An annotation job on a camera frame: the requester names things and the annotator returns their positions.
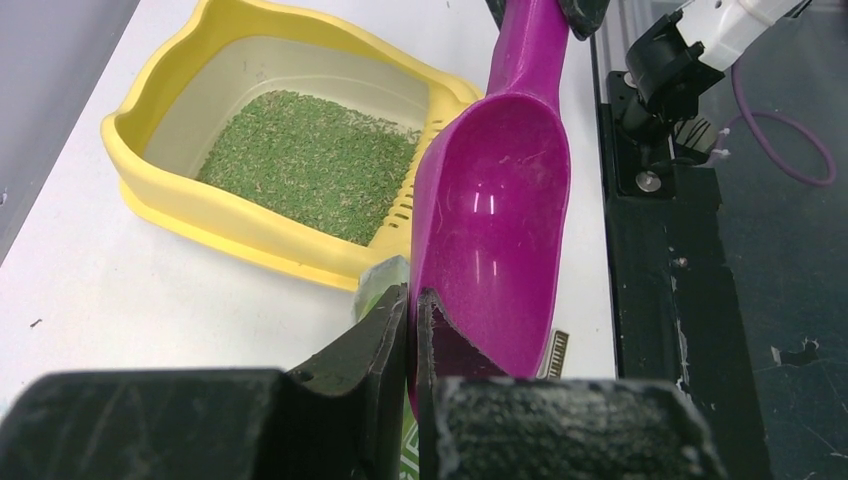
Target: yellow litter box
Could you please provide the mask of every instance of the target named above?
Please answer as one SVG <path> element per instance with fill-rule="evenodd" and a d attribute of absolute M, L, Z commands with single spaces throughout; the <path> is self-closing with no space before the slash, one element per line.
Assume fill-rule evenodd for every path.
<path fill-rule="evenodd" d="M 273 90 L 422 131 L 367 247 L 194 180 L 229 119 Z M 258 0 L 202 0 L 103 120 L 101 134 L 123 198 L 142 218 L 248 262 L 355 290 L 374 264 L 409 258 L 418 162 L 441 128 L 480 98 L 469 82 L 330 15 Z"/>

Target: purple litter scoop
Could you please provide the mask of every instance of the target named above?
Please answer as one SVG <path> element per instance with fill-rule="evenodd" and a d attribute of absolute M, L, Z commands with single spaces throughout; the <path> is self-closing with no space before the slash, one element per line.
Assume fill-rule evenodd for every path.
<path fill-rule="evenodd" d="M 567 42 L 557 0 L 509 0 L 486 98 L 435 138 L 415 178 L 412 321 L 434 288 L 457 329 L 514 377 L 536 375 L 551 330 L 571 181 Z"/>

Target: debris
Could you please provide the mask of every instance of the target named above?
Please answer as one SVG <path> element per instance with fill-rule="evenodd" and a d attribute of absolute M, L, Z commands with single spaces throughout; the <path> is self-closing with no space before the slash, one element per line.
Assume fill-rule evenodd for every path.
<path fill-rule="evenodd" d="M 680 319 L 677 319 L 677 344 L 680 348 L 680 369 L 683 376 L 680 377 L 683 384 L 689 385 L 689 342 L 686 340 L 686 335 L 683 334 L 683 329 L 680 326 Z"/>
<path fill-rule="evenodd" d="M 782 352 L 775 347 L 771 347 L 771 356 L 774 358 L 774 363 L 780 366 L 803 367 L 809 365 L 819 359 L 816 350 L 819 349 L 819 342 L 815 340 L 804 339 L 801 342 L 803 347 L 800 352 Z"/>

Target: white table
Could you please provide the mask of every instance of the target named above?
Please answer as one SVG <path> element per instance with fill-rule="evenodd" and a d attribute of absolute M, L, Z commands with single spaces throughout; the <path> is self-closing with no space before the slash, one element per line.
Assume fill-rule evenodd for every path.
<path fill-rule="evenodd" d="M 340 16 L 437 68 L 486 85 L 497 29 L 482 0 L 285 3 Z M 0 267 L 0 417 L 48 372 L 291 368 L 350 325 L 351 294 L 185 240 L 139 219 L 119 196 L 100 121 L 194 7 L 193 0 L 141 0 Z M 561 95 L 573 187 L 554 323 L 570 334 L 565 376 L 611 378 L 614 342 L 588 43 L 572 39 Z"/>

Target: white device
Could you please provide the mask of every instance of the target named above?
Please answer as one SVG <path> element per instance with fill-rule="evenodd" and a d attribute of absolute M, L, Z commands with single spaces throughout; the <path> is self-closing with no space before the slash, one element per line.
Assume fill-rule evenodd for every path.
<path fill-rule="evenodd" d="M 701 42 L 698 60 L 720 72 L 730 68 L 769 27 L 800 0 L 690 0 L 677 30 L 686 44 Z"/>

